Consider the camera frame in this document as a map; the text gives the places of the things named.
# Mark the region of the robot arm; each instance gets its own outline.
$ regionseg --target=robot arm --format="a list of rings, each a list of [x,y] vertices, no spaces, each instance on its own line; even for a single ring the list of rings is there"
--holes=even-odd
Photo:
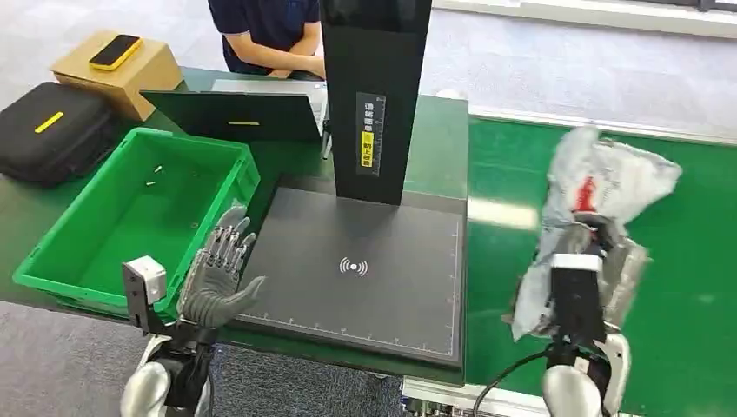
[[[148,256],[123,264],[130,319],[154,334],[123,392],[123,417],[209,415],[217,329],[253,305],[266,279],[255,278],[237,291],[244,257],[256,238],[242,238],[249,224],[244,216],[240,206],[222,216],[189,269],[177,303],[179,318],[168,325],[153,311],[164,297],[163,267]]]
[[[645,250],[605,217],[580,213],[576,220],[553,259],[550,285],[558,328],[543,398],[554,417],[608,417],[619,413],[631,354],[618,326],[606,321],[600,286],[639,275]]]

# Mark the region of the black carrying case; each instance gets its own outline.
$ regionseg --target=black carrying case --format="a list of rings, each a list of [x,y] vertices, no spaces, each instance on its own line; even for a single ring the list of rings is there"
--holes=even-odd
[[[52,187],[88,174],[120,142],[103,96],[41,83],[0,111],[0,173]]]

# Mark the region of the person's arm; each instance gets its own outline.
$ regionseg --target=person's arm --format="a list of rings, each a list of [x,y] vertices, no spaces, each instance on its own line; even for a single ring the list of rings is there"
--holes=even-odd
[[[304,24],[304,34],[299,42],[295,43],[289,52],[297,55],[313,56],[317,51],[317,45],[320,44],[320,22],[308,22]],[[269,73],[269,76],[276,78],[286,78],[292,73],[292,69],[274,69]]]
[[[225,34],[238,59],[245,63],[260,65],[275,70],[320,71],[322,59],[319,56],[304,56],[293,52],[275,50],[251,40],[250,32]]]

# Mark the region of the gray carpet floor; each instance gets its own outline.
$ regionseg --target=gray carpet floor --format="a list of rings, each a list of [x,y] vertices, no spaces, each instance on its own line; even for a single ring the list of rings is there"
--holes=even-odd
[[[3,0],[0,108],[110,28],[225,70],[204,0]],[[421,91],[471,104],[737,136],[737,43],[435,10]],[[0,416],[117,415],[146,340],[134,328],[0,302]],[[214,364],[220,416],[396,416],[400,382],[235,347]]]

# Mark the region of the green plastic crate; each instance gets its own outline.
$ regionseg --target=green plastic crate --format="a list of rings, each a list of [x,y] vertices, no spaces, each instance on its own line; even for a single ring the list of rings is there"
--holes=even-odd
[[[173,316],[196,251],[234,201],[249,203],[259,179],[248,145],[133,129],[13,280],[126,317],[122,263],[150,255],[167,271],[155,311]]]

